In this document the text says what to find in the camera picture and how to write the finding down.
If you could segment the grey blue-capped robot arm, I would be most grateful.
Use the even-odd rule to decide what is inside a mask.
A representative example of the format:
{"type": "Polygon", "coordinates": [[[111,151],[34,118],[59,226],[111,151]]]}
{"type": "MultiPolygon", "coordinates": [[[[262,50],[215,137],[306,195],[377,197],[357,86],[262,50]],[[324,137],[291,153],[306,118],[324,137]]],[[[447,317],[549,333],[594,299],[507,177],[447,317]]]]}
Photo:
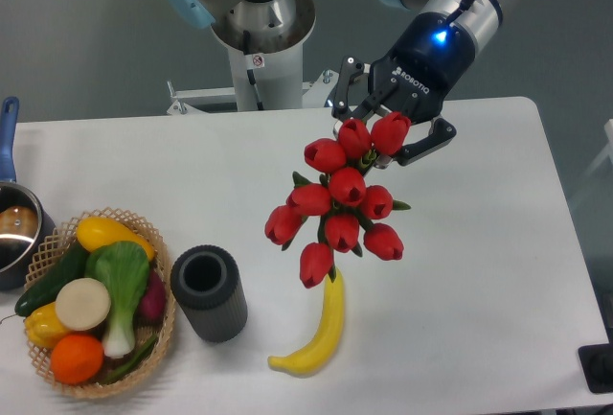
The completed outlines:
{"type": "MultiPolygon", "coordinates": [[[[312,0],[167,0],[184,21],[211,29],[226,47],[241,111],[303,107],[303,44],[313,30],[312,0]]],[[[443,101],[519,0],[379,0],[416,17],[382,57],[345,57],[318,102],[337,122],[398,112],[428,134],[375,159],[408,165],[447,145],[455,127],[443,101]]]]}

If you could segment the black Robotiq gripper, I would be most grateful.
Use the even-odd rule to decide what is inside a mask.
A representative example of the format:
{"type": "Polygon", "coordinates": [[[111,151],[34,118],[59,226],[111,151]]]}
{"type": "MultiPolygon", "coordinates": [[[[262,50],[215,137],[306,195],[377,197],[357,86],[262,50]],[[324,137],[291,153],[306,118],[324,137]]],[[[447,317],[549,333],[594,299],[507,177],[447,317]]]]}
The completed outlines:
{"type": "MultiPolygon", "coordinates": [[[[399,111],[414,123],[437,117],[443,100],[476,57],[470,34],[444,23],[438,12],[419,14],[382,58],[371,65],[345,56],[338,80],[330,92],[331,115],[339,122],[350,118],[367,122],[375,114],[399,111]],[[397,89],[389,95],[389,85],[397,89]]],[[[431,121],[428,134],[404,145],[395,155],[408,166],[448,145],[457,129],[442,117],[431,121]]]]}

